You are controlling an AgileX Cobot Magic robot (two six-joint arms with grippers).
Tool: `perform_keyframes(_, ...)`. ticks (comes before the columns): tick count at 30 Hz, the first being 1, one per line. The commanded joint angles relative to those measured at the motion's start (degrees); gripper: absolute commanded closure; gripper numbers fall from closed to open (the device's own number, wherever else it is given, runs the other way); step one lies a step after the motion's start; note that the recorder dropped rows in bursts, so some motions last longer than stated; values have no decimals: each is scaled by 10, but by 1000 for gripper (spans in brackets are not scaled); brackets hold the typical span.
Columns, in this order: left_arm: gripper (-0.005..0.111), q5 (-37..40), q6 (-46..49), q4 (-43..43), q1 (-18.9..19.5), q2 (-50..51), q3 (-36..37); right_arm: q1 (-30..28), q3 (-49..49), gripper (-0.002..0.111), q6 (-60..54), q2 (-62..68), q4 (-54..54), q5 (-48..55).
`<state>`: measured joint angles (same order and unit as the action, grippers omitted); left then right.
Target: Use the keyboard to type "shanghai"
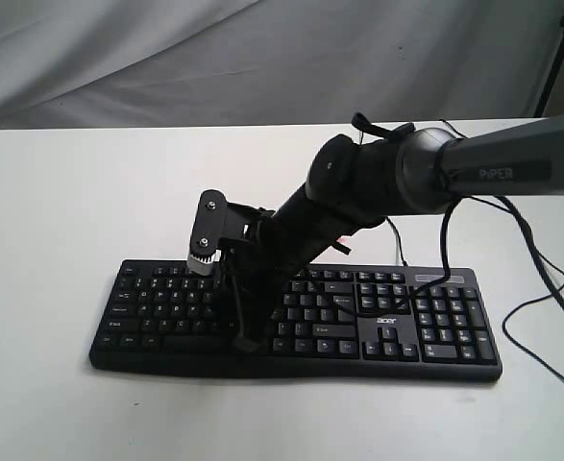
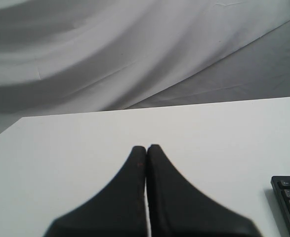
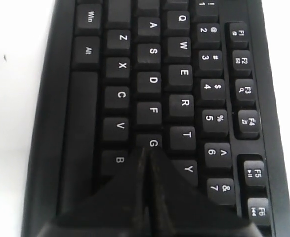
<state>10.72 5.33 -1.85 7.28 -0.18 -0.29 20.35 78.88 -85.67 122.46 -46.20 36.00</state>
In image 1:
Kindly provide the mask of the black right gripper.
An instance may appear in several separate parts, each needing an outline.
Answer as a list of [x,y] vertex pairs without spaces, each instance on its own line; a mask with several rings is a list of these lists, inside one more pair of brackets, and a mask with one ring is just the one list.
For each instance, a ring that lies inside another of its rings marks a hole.
[[255,353],[281,306],[282,286],[306,265],[304,215],[227,215],[213,280],[215,331],[237,331],[233,347]]

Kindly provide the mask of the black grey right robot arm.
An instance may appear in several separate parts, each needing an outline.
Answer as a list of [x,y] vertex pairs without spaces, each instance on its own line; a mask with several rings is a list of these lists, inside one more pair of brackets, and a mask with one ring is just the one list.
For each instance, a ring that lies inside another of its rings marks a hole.
[[450,215],[463,200],[564,195],[564,115],[460,138],[405,124],[354,125],[317,153],[306,181],[276,210],[228,204],[220,250],[237,306],[234,346],[254,352],[282,287],[342,236],[390,216]]

